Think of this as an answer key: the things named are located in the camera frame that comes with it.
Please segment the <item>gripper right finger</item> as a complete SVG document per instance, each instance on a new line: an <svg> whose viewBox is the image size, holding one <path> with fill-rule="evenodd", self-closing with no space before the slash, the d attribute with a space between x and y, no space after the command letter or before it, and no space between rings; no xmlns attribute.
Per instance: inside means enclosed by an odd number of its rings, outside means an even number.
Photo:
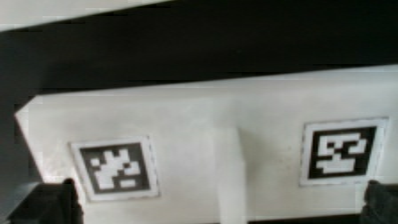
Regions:
<svg viewBox="0 0 398 224"><path fill-rule="evenodd" d="M371 180L364 192L360 224L398 224L398 184Z"/></svg>

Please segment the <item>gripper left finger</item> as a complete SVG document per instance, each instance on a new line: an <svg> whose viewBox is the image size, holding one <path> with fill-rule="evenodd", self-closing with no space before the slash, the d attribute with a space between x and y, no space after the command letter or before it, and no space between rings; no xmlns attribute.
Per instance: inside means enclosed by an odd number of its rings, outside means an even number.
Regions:
<svg viewBox="0 0 398 224"><path fill-rule="evenodd" d="M8 224L83 224L74 181L40 183L8 215Z"/></svg>

